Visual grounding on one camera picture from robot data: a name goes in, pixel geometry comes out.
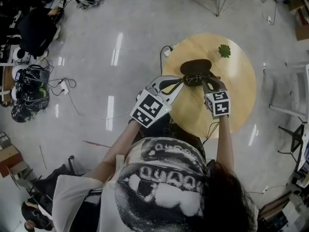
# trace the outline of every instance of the power strip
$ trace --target power strip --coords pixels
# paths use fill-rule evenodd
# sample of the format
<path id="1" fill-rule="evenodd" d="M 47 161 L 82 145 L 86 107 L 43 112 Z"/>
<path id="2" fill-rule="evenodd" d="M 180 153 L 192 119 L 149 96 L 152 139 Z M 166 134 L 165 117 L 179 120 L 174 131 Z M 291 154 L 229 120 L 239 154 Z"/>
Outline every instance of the power strip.
<path id="1" fill-rule="evenodd" d="M 66 81 L 64 79 L 61 79 L 59 83 L 60 83 L 61 88 L 63 89 L 63 93 L 65 95 L 68 94 L 69 93 L 69 89 L 68 89 L 68 86 L 66 84 Z"/>

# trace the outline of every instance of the glossy gray floor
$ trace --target glossy gray floor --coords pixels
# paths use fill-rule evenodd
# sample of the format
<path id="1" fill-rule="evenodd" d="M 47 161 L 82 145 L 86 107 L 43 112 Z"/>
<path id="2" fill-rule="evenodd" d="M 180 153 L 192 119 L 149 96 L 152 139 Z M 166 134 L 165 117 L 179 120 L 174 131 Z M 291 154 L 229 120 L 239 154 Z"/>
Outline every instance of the glossy gray floor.
<path id="1" fill-rule="evenodd" d="M 50 46 L 48 58 L 55 67 L 51 79 L 76 80 L 77 87 L 70 89 L 70 96 L 85 117 L 76 114 L 69 97 L 63 94 L 51 95 L 46 114 L 41 112 L 25 124 L 11 119 L 11 108 L 0 108 L 1 130 L 10 136 L 37 175 L 47 176 L 70 155 L 84 170 L 94 167 L 108 148 L 85 141 L 111 145 L 125 128 L 129 115 L 108 123 L 104 119 L 130 111 L 136 94 L 160 75 L 160 49 L 181 42 L 208 25 L 201 33 L 220 34 L 236 42 L 249 57 L 257 80 L 252 114 L 232 134 L 235 172 L 251 192 L 286 184 L 295 162 L 292 157 L 277 153 L 278 149 L 288 151 L 291 144 L 289 136 L 277 126 L 294 130 L 299 121 L 269 110 L 274 82 L 263 77 L 263 65 L 286 68 L 286 61 L 308 58 L 305 51 L 296 49 L 293 18 L 284 5 L 278 4 L 275 23 L 268 24 L 263 16 L 273 17 L 272 0 L 265 4 L 261 0 L 227 0 L 225 7 L 235 2 L 219 18 L 213 14 L 213 0 L 199 1 L 210 10 L 192 0 L 105 0 L 88 10 L 77 9 L 73 1 L 67 5 L 60 38 Z M 291 79 L 279 79 L 277 84 L 277 102 L 291 103 Z M 216 139 L 205 143 L 209 159 L 215 157 L 216 147 Z M 12 231 L 20 220 L 25 194 L 9 177 L 0 183 L 0 205 L 4 207 L 0 220 Z M 262 207 L 283 192 L 284 187 L 277 187 L 264 195 L 251 196 Z"/>

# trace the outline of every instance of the green plant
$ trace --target green plant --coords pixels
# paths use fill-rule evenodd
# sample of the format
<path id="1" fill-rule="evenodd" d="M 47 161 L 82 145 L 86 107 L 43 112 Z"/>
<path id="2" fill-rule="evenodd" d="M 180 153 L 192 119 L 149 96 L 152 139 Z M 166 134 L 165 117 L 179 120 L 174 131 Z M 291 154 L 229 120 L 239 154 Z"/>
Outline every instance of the green plant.
<path id="1" fill-rule="evenodd" d="M 221 54 L 221 57 L 229 58 L 231 56 L 231 48 L 226 44 L 222 44 L 219 46 L 219 53 Z"/>

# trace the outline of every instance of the graphic print shirt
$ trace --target graphic print shirt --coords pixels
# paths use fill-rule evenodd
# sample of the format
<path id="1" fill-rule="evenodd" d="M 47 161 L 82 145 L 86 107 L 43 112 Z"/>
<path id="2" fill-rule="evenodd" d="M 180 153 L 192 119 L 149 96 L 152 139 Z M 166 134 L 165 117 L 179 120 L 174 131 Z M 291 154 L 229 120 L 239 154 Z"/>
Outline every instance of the graphic print shirt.
<path id="1" fill-rule="evenodd" d="M 183 141 L 160 137 L 136 142 L 124 166 L 103 186 L 98 232 L 205 229 L 205 174 L 205 160 L 198 150 Z M 97 180 L 84 177 L 62 175 L 58 182 L 68 186 L 71 178 L 82 179 L 84 183 L 78 185 L 83 189 L 86 183 L 90 189 L 99 187 Z M 57 183 L 55 196 L 61 192 L 58 187 Z M 56 220 L 54 223 L 57 231 L 69 226 Z"/>

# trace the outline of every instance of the round wooden table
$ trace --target round wooden table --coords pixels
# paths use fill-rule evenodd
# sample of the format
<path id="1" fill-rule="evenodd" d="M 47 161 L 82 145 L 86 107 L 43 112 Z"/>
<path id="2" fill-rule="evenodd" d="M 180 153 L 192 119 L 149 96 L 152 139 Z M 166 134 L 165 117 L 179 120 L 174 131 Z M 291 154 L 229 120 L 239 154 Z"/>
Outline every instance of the round wooden table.
<path id="1" fill-rule="evenodd" d="M 231 48 L 231 56 L 222 58 L 218 52 L 220 45 Z M 214 34 L 196 34 L 179 43 L 168 57 L 163 75 L 183 77 L 180 66 L 190 60 L 208 59 L 212 63 L 211 72 L 221 77 L 231 98 L 229 115 L 230 131 L 238 130 L 248 119 L 255 102 L 256 80 L 253 67 L 242 49 L 233 41 Z M 170 112 L 173 120 L 186 132 L 206 138 L 213 120 L 204 104 L 202 86 L 184 86 Z M 217 138 L 219 127 L 211 138 Z"/>

